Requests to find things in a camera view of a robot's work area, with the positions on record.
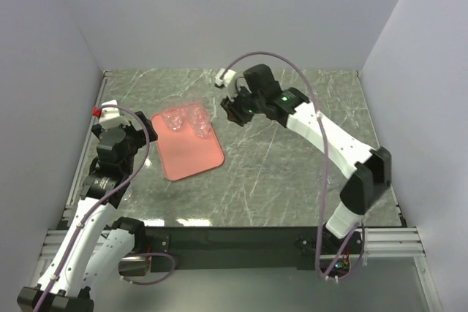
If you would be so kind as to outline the clear glass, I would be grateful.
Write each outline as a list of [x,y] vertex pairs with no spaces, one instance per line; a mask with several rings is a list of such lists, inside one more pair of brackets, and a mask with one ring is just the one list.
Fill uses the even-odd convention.
[[181,128],[183,124],[183,116],[182,106],[179,102],[165,102],[162,108],[161,115],[168,129],[175,131]]
[[132,193],[133,193],[132,186],[129,185],[126,191],[124,192],[124,195],[122,196],[121,200],[128,201],[132,197]]
[[203,118],[205,108],[203,96],[198,92],[186,92],[182,98],[183,108],[190,123],[197,124]]

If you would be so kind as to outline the clear glass table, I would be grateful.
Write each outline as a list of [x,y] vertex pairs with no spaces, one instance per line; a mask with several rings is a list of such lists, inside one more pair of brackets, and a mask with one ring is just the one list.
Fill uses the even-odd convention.
[[209,118],[198,117],[193,120],[192,129],[196,136],[205,137],[211,131],[211,122]]

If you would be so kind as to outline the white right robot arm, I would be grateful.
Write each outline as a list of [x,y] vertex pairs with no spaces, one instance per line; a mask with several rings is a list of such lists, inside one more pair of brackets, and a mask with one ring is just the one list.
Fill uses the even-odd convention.
[[309,141],[338,167],[347,182],[339,204],[325,222],[322,244],[328,252],[340,252],[354,225],[390,187],[390,152],[352,137],[298,89],[282,89],[265,64],[253,66],[240,77],[233,70],[222,69],[216,75],[215,86],[227,92],[221,106],[229,121],[244,126],[254,115],[263,114]]

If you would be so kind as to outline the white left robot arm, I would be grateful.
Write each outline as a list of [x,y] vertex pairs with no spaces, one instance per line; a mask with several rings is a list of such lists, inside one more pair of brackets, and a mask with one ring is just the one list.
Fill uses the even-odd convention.
[[74,218],[45,273],[35,286],[21,289],[17,304],[22,311],[92,311],[94,288],[126,254],[146,249],[143,223],[132,219],[110,232],[109,244],[94,248],[143,168],[135,164],[137,152],[149,151],[157,133],[141,111],[107,103],[95,107],[93,114],[99,119],[91,128],[98,139],[97,154],[83,181]]

